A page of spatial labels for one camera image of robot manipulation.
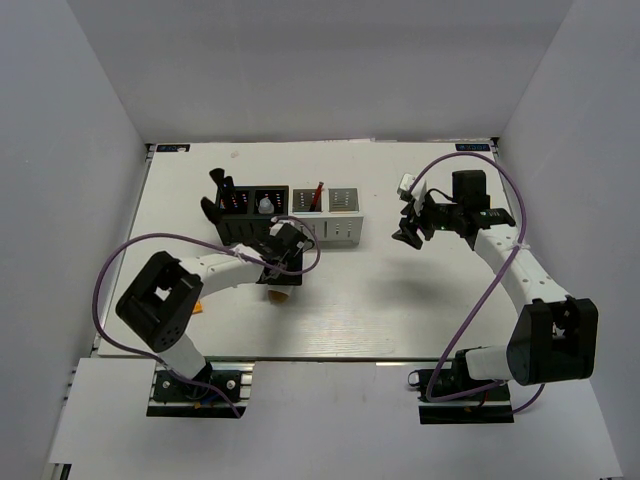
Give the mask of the white makeup sponge case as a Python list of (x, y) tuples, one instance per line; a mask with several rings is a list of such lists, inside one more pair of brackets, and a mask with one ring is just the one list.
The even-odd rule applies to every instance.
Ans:
[(291, 285), (268, 285), (267, 298), (272, 304), (283, 304), (289, 300), (293, 291), (294, 286)]

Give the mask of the small clear bottle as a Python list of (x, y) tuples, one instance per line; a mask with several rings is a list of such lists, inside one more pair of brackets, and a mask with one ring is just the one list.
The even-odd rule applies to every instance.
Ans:
[(263, 215), (273, 215), (275, 213), (275, 206), (269, 197), (265, 196), (259, 200), (258, 212)]

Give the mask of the red lip gloss tube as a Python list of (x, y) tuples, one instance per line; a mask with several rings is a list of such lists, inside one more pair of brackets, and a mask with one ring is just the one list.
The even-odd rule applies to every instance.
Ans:
[(320, 203), (321, 200), (321, 195), (322, 195), (322, 191), (323, 191), (323, 187), (324, 187), (324, 183), (322, 181), (320, 181), (313, 193), (312, 196), (312, 201), (309, 207), (309, 211), (310, 212), (315, 212), (318, 208), (318, 204)]

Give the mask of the fan makeup brush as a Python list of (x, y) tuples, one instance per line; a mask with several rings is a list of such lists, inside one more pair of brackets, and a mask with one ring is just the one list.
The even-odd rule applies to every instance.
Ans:
[(231, 176), (227, 176), (223, 179), (223, 193), (221, 194), (221, 200), (224, 202), (224, 206), (227, 210), (233, 210), (237, 207), (236, 188)]

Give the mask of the black brush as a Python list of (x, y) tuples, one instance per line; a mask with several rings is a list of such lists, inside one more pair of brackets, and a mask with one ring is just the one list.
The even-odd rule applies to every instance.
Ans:
[(209, 176), (217, 187), (218, 196), (223, 199), (227, 194), (225, 170), (223, 168), (215, 168), (209, 172)]

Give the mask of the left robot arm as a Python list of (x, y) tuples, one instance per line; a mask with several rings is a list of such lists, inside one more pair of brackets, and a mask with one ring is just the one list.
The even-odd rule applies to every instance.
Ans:
[(116, 303), (116, 315), (168, 368), (177, 387), (199, 399), (211, 387), (211, 366), (186, 330), (203, 297), (245, 284), (292, 289), (302, 283), (304, 253), (315, 241), (289, 222), (233, 247), (215, 245), (206, 256), (179, 259), (154, 253)]

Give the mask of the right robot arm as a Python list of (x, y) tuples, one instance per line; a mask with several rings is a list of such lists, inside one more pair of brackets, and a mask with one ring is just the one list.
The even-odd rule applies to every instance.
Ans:
[(472, 399), (489, 381), (536, 385), (590, 377), (595, 366), (598, 310), (588, 298), (573, 297), (555, 282), (519, 242), (511, 215), (494, 208), (481, 170), (456, 171), (452, 194), (434, 201), (415, 176), (402, 177), (398, 194), (405, 207), (393, 239), (415, 249), (438, 231), (464, 239), (492, 271), (518, 315), (504, 346), (479, 347), (456, 354), (453, 390)]

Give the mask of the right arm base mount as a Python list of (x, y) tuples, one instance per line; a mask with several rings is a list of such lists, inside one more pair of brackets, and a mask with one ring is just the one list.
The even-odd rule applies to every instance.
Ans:
[(418, 369), (407, 376), (409, 389), (418, 394), (421, 425), (489, 425), (514, 422), (507, 386), (447, 402), (431, 402), (427, 398), (427, 383), (432, 373), (432, 369)]

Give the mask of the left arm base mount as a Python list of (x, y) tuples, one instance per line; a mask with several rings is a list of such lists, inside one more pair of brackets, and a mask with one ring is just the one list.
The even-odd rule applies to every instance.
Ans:
[(237, 412), (220, 394), (210, 388), (187, 385), (156, 368), (146, 409), (147, 417), (191, 419), (239, 419), (250, 399), (254, 365), (251, 363), (212, 363), (208, 379), (233, 403)]

